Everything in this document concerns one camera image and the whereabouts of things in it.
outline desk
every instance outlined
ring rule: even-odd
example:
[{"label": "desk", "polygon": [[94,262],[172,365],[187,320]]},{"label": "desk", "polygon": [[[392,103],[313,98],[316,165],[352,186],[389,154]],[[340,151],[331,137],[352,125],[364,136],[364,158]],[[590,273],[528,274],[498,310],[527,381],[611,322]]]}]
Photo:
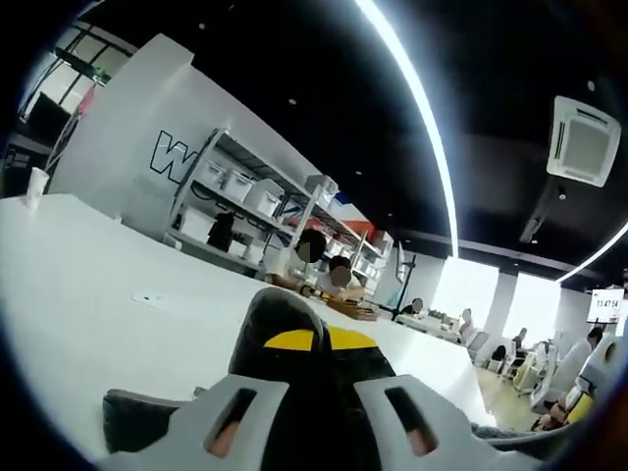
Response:
[{"label": "desk", "polygon": [[437,339],[443,339],[447,341],[451,341],[456,343],[460,338],[459,334],[456,334],[450,330],[444,330],[439,325],[435,325],[430,322],[423,322],[422,319],[417,319],[413,316],[409,316],[406,314],[399,314],[396,317],[396,321],[399,324],[403,324],[415,331],[423,332],[424,334],[428,334],[432,337],[436,337]]},{"label": "desk", "polygon": [[[46,195],[35,212],[20,198],[1,200],[0,220],[0,286],[16,359],[53,423],[88,459],[106,454],[107,390],[190,399],[195,387],[212,386],[227,372],[251,297],[266,286],[69,195]],[[133,299],[143,292],[159,293],[165,308]],[[470,420],[494,425],[464,348],[308,302],[328,323],[375,339],[397,374],[414,375]]]}]

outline white chair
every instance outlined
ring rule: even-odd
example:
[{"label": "white chair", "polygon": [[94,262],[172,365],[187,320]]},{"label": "white chair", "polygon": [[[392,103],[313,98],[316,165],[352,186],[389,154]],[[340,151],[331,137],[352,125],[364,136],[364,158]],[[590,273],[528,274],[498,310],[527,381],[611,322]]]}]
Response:
[{"label": "white chair", "polygon": [[467,339],[465,346],[467,347],[467,351],[469,352],[469,356],[471,357],[471,362],[475,364],[475,358],[478,354],[482,345],[484,345],[489,339],[489,334],[483,332],[479,329],[476,329],[471,336]]},{"label": "white chair", "polygon": [[558,400],[560,395],[563,393],[563,391],[556,390],[552,387],[554,373],[556,372],[557,357],[558,350],[556,346],[550,345],[547,355],[545,375],[530,393],[530,406],[532,411],[537,414],[545,414],[548,411],[545,403]]}]

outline paper cup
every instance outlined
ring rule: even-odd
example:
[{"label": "paper cup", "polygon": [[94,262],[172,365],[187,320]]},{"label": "paper cup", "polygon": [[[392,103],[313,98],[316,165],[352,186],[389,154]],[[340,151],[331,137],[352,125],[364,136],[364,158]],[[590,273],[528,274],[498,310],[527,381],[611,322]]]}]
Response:
[{"label": "paper cup", "polygon": [[28,180],[28,189],[26,190],[25,202],[29,209],[37,209],[43,190],[48,183],[50,176],[43,170],[33,167],[30,169],[30,179]]}]

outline ceiling light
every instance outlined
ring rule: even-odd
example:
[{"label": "ceiling light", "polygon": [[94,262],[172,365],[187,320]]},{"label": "ceiling light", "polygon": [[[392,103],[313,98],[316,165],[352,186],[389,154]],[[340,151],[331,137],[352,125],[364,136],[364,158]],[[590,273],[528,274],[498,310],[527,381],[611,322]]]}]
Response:
[{"label": "ceiling light", "polygon": [[611,247],[613,247],[618,240],[620,240],[624,234],[628,233],[628,222],[626,222],[626,224],[624,224],[624,227],[621,228],[619,231],[617,231],[617,234],[615,234],[607,243],[605,243],[600,250],[598,250],[596,253],[594,253],[592,256],[590,256],[587,260],[585,260],[584,262],[582,262],[580,265],[578,265],[576,268],[574,268],[572,271],[570,271],[569,273],[563,275],[562,277],[560,277],[558,280],[556,280],[557,283],[562,283],[565,280],[570,279],[571,277],[573,277],[576,273],[578,273],[580,270],[587,268],[589,265],[591,265],[593,262],[595,262],[596,260],[598,260],[600,257],[602,257]]},{"label": "ceiling light", "polygon": [[407,82],[414,101],[416,101],[423,122],[432,142],[432,148],[434,149],[434,155],[436,156],[436,162],[439,167],[439,173],[441,174],[441,182],[443,184],[443,192],[445,193],[445,205],[447,208],[447,215],[449,219],[449,233],[451,236],[451,256],[458,258],[458,223],[455,218],[455,205],[453,202],[453,189],[451,187],[451,178],[449,176],[449,169],[447,167],[447,160],[445,158],[445,149],[443,148],[443,142],[441,141],[441,134],[436,125],[434,119],[434,113],[430,108],[428,97],[423,89],[423,84],[419,79],[418,74],[412,66],[412,62],[408,57],[407,52],[403,49],[401,41],[394,32],[393,27],[388,22],[386,17],[377,8],[372,0],[354,0],[359,9],[369,22],[375,27],[375,30],[380,35],[386,46],[391,51],[391,54],[399,66],[405,81]]}]

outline vent slot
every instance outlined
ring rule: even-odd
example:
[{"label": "vent slot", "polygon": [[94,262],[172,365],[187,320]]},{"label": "vent slot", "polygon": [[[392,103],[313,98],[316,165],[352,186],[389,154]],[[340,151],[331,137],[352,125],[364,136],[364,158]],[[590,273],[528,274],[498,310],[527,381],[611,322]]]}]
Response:
[{"label": "vent slot", "polygon": [[439,442],[434,436],[430,425],[408,393],[403,388],[386,390],[386,397],[399,417],[408,437],[412,451],[417,456],[425,456],[434,451]]},{"label": "vent slot", "polygon": [[558,160],[560,158],[560,149],[562,148],[562,139],[565,136],[565,123],[560,122],[558,127],[558,144],[556,145],[556,151],[553,154],[554,160]]},{"label": "vent slot", "polygon": [[601,124],[603,124],[605,126],[608,126],[608,122],[603,120],[599,116],[596,116],[596,115],[591,114],[591,113],[587,113],[586,111],[582,111],[580,108],[576,108],[576,111],[578,112],[578,116],[582,116],[584,118],[589,118],[590,120],[593,120],[593,121],[601,123]]},{"label": "vent slot", "polygon": [[595,180],[590,175],[581,174],[579,172],[574,172],[574,171],[568,170],[568,169],[565,169],[564,173],[565,173],[565,175],[568,175],[570,177],[575,177],[577,179],[586,180],[588,182],[593,182]]},{"label": "vent slot", "polygon": [[218,430],[212,429],[205,439],[205,450],[219,458],[225,458],[236,438],[237,429],[246,410],[257,395],[254,390],[239,390],[224,412]]}]

